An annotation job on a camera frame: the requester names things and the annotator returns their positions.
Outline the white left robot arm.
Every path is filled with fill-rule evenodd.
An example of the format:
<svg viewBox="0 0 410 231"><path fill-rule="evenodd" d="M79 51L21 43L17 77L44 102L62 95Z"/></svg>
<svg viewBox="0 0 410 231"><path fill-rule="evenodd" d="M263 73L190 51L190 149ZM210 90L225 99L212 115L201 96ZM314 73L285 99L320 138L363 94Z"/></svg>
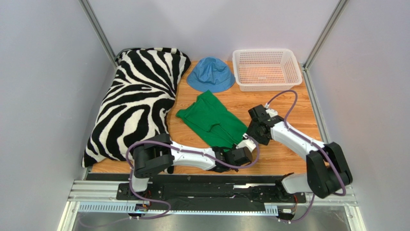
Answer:
<svg viewBox="0 0 410 231"><path fill-rule="evenodd" d="M131 168L130 186L136 193L144 192L151 177L163 171L171 174L175 166L217 173L249 168L259 159L252 156L257 149L258 142L247 134L231 148L195 148L172 141L169 134L156 135L128 147L125 157Z"/></svg>

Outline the green t shirt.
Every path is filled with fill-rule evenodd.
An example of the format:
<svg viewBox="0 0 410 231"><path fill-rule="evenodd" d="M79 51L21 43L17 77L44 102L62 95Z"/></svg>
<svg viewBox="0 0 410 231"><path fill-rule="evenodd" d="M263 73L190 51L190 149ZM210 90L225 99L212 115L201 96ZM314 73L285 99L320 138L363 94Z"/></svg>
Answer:
<svg viewBox="0 0 410 231"><path fill-rule="evenodd" d="M188 108L177 111L176 117L211 147L235 147L247 131L247 126L210 91L198 95Z"/></svg>

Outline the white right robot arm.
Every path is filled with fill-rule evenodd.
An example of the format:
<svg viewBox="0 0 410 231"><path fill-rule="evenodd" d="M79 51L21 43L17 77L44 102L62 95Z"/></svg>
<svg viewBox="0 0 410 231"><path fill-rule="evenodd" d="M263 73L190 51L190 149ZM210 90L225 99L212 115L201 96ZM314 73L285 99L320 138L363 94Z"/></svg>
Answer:
<svg viewBox="0 0 410 231"><path fill-rule="evenodd" d="M284 194L313 193L322 199L331 194L346 195L346 186L352 183L353 177L339 144L309 137L271 108L258 105L248 113L251 118L248 135L262 145L279 142L306 162L305 174L290 173L277 181Z"/></svg>

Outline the white plastic basket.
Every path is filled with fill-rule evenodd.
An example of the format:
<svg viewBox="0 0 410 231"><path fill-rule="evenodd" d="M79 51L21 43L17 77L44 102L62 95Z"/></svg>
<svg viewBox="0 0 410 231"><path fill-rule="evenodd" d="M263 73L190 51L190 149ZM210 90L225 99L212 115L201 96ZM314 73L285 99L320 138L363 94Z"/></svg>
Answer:
<svg viewBox="0 0 410 231"><path fill-rule="evenodd" d="M299 63L289 49L242 49L232 53L235 81L248 91L284 91L303 82Z"/></svg>

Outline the zebra striped pillow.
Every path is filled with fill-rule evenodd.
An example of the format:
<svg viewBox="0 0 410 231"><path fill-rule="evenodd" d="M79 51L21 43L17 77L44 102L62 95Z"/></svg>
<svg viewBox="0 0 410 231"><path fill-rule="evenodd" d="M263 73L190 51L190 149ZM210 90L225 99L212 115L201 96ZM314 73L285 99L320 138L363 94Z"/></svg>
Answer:
<svg viewBox="0 0 410 231"><path fill-rule="evenodd" d="M84 149L84 168L105 159L131 160L127 150L132 144L168 133L167 115L191 65L188 55L176 48L126 49L116 62Z"/></svg>

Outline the blue bucket hat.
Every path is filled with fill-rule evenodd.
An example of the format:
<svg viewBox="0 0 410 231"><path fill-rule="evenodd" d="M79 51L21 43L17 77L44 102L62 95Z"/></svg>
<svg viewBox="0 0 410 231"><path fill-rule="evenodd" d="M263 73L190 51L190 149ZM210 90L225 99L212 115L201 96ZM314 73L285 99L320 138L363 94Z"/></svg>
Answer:
<svg viewBox="0 0 410 231"><path fill-rule="evenodd" d="M235 77L225 62L208 56L201 59L193 68L187 77L187 83L200 92L218 93L231 88L235 83Z"/></svg>

